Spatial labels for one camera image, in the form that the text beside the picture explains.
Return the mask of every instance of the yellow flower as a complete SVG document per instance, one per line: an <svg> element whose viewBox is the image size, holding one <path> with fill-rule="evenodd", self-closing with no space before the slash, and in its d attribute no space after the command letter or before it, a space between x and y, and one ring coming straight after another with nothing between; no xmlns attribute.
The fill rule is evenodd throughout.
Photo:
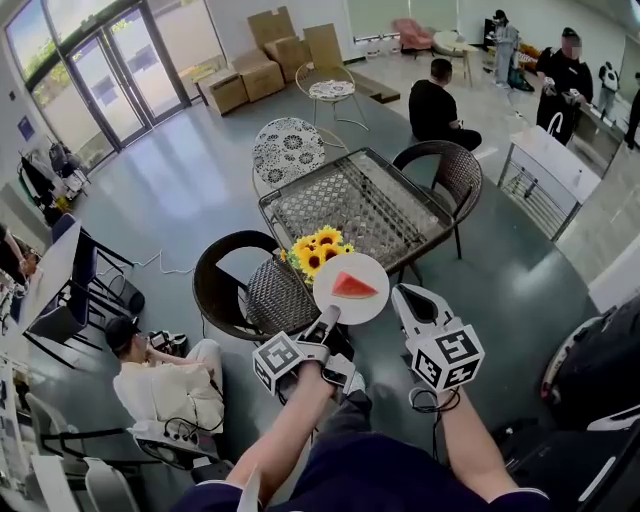
<svg viewBox="0 0 640 512"><path fill-rule="evenodd" d="M303 247L298 259L300 260L300 268L309 277L315 277L320 267L324 265L324 255L317 249L312 251L308 247Z"/></svg>
<svg viewBox="0 0 640 512"><path fill-rule="evenodd" d="M318 244L339 244L342 242L342 233L337 229L333 229L331 226L325 226L316 233Z"/></svg>
<svg viewBox="0 0 640 512"><path fill-rule="evenodd" d="M338 244L329 245L324 244L320 246L320 251L322 252L323 259L325 263L329 261L334 256L338 256L338 254L344 254L344 248L340 247Z"/></svg>
<svg viewBox="0 0 640 512"><path fill-rule="evenodd" d="M300 258L300 252L302 249L309 249L310 251L314 251L316 248L316 237L312 236L303 236L298 238L296 243L293 245L293 254L295 254L298 258Z"/></svg>

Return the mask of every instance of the gray floor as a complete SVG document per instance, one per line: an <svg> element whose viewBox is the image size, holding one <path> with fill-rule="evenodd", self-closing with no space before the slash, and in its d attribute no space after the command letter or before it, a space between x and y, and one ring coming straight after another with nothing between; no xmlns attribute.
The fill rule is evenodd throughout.
<svg viewBox="0 0 640 512"><path fill-rule="evenodd" d="M329 108L320 112L319 124L336 131L352 149L370 146L392 159L409 142L407 121L373 101L361 101L371 132L345 123L335 126ZM250 180L253 139L274 118L310 119L311 107L291 86L226 118L197 105L92 175L89 197L81 199L77 215L94 237L133 260L146 262L162 249L165 270L189 270L223 235L242 229L266 231ZM339 108L357 116L353 105ZM329 150L329 158L338 154ZM428 179L419 164L410 172ZM449 240L418 265L425 286L443 295L465 322L473 324L486 349L484 366L469 394L490 427L522 416L545 419L537 398L541 372L562 339L595 314L586 287L565 257L489 180L461 235L463 260L456 258L455 244ZM260 257L251 253L228 258L223 266L246 280L258 261ZM136 267L130 276L147 299L143 328L185 332L192 343L202 337L191 275L163 275L156 260ZM210 325L205 330L223 345L224 449L237 458L269 428L281 406L252 374L253 345ZM91 333L100 339L98 334ZM403 336L390 305L351 334L355 362L374 401L374 428L430 449L432 418L408 407L413 383L400 359ZM112 389L118 363L108 352L85 347L54 350L77 360L80 369L68 370L33 349L37 395L60 408L80 430L131 425ZM140 456L126 437L89 447L92 454L108 458ZM188 486L184 473L163 466L147 469L149 509L168 510ZM280 497L290 488L291 483Z"/></svg>
<svg viewBox="0 0 640 512"><path fill-rule="evenodd" d="M473 88L464 79L459 59L454 59L454 77L448 90L458 103L465 128L482 134L483 144L474 153L485 175L497 183L509 151L509 135L535 124L540 83L535 75L526 73L536 89L534 93L498 89L492 84L493 76L482 70L483 61L488 59L482 51L472 54ZM428 77L431 60L429 53L420 54L416 60L393 55L350 67L398 90L402 98L387 106L408 118L409 92L416 80ZM569 147L586 159L572 143ZM639 168L640 152L631 152L623 145L601 186L558 243L586 283L613 263L640 233Z"/></svg>

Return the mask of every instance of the pink chair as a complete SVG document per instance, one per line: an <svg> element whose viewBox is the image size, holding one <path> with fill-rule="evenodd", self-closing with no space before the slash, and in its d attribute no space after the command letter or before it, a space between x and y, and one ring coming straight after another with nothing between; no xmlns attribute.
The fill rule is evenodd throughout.
<svg viewBox="0 0 640 512"><path fill-rule="evenodd" d="M433 46L433 34L422 28L411 18L393 21L393 28L400 32L402 50L415 50L414 58L418 58L418 51L430 50Z"/></svg>

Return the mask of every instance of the man in white shirt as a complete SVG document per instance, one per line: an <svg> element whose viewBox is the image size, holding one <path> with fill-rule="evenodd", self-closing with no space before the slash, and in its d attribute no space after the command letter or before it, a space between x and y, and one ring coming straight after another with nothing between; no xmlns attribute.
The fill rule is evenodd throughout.
<svg viewBox="0 0 640 512"><path fill-rule="evenodd" d="M164 354L155 350L125 316L112 319L105 336L122 363L113 387L136 422L181 419L212 434L222 432L224 403L218 343L204 339L186 358Z"/></svg>

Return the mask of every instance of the black cap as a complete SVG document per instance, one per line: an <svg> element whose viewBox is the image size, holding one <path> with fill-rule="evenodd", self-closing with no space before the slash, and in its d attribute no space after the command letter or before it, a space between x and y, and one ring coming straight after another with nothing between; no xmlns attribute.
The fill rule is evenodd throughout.
<svg viewBox="0 0 640 512"><path fill-rule="evenodd" d="M581 38L578 35L578 33L575 30L573 30L571 27L566 27L562 31L562 37L569 37L571 39L577 39L578 41L581 41Z"/></svg>
<svg viewBox="0 0 640 512"><path fill-rule="evenodd" d="M107 345L118 355L123 349L127 348L131 339L140 332L133 320L128 316L119 316L112 318L104 328L104 336L107 339Z"/></svg>

